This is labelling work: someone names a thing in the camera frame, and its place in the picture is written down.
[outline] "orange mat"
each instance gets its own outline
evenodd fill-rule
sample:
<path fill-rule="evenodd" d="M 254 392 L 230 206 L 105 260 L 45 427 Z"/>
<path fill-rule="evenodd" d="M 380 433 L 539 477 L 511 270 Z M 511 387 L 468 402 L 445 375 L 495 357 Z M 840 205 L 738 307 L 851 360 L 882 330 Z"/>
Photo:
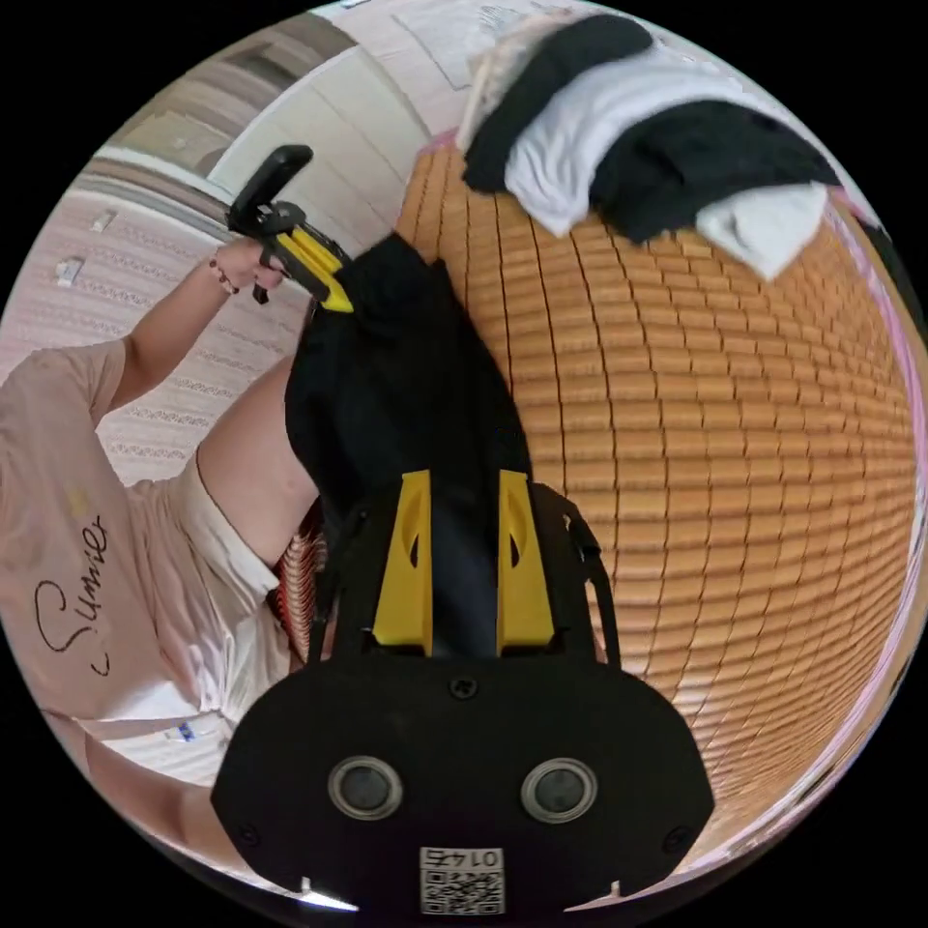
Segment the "orange mat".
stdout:
<path fill-rule="evenodd" d="M 447 262 L 536 479 L 591 522 L 623 667 L 695 733 L 718 803 L 697 855 L 808 770 L 893 620 L 914 449 L 883 319 L 826 225 L 764 284 L 691 232 L 556 240 L 461 168 L 423 154 L 397 231 Z"/>

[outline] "folded clothes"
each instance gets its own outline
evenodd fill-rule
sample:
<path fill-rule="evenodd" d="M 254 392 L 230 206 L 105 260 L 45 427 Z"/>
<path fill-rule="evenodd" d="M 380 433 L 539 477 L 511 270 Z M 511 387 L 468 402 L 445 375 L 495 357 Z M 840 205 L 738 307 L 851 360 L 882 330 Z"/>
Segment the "folded clothes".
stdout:
<path fill-rule="evenodd" d="M 696 229 L 773 280 L 815 238 L 827 202 L 821 184 L 746 190 L 700 210 Z"/>
<path fill-rule="evenodd" d="M 547 36 L 480 124 L 465 155 L 464 182 L 483 193 L 505 190 L 512 146 L 559 90 L 589 68 L 637 54 L 652 44 L 644 26 L 611 14 L 586 16 Z"/>
<path fill-rule="evenodd" d="M 825 156 L 778 120 L 735 103 L 700 101 L 625 132 L 596 170 L 590 202 L 641 244 L 693 228 L 701 210 L 736 193 L 837 182 Z"/>
<path fill-rule="evenodd" d="M 624 132 L 673 106 L 708 100 L 773 116 L 736 79 L 663 42 L 590 67 L 559 90 L 516 139 L 506 188 L 552 235 L 566 235 L 587 217 L 596 170 Z"/>
<path fill-rule="evenodd" d="M 287 436 L 319 488 L 332 560 L 359 503 L 430 471 L 437 647 L 492 656 L 499 474 L 532 474 L 506 381 L 443 261 L 426 264 L 394 234 L 337 278 L 354 311 L 316 311 L 285 394 Z"/>
<path fill-rule="evenodd" d="M 562 9 L 526 16 L 489 51 L 470 63 L 474 82 L 454 138 L 458 151 L 466 152 L 470 148 L 481 123 L 523 72 L 538 43 L 573 18 L 572 11 Z"/>

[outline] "beaded bracelet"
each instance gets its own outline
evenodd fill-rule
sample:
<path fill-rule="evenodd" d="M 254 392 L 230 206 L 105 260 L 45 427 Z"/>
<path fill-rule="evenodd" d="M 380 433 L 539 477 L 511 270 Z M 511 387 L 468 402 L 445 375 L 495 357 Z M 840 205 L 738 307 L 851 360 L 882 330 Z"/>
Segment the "beaded bracelet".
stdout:
<path fill-rule="evenodd" d="M 210 271 L 213 272 L 213 277 L 219 281 L 219 285 L 230 297 L 234 297 L 239 292 L 239 288 L 232 283 L 226 276 L 225 271 L 219 266 L 218 252 L 210 258 Z"/>

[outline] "hand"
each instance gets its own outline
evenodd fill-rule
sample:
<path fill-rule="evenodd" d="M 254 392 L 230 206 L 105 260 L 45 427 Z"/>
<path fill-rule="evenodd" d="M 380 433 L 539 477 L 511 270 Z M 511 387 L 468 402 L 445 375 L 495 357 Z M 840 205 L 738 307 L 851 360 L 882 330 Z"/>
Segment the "hand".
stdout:
<path fill-rule="evenodd" d="M 236 239 L 223 245 L 217 251 L 216 258 L 219 267 L 239 290 L 245 290 L 254 283 L 265 290 L 273 290 L 283 280 L 283 265 L 272 258 L 272 267 L 264 267 L 261 264 L 262 250 L 261 243 L 253 239 Z"/>

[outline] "wall outlet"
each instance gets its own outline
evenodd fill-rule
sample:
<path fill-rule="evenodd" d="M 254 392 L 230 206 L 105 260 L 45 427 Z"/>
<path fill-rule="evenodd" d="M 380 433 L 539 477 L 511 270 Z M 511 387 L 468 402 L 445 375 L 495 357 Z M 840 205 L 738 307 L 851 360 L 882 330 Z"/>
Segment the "wall outlet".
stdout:
<path fill-rule="evenodd" d="M 91 232 L 104 231 L 105 228 L 109 225 L 109 223 L 112 222 L 113 219 L 115 218 L 116 218 L 115 210 L 106 210 L 105 212 L 100 213 L 100 215 L 97 216 L 96 219 L 94 219 L 94 223 L 90 227 Z"/>
<path fill-rule="evenodd" d="M 55 277 L 58 281 L 58 286 L 70 287 L 74 281 L 77 280 L 77 275 L 80 274 L 80 269 L 83 266 L 83 258 L 65 258 L 64 261 L 59 261 L 55 267 Z"/>

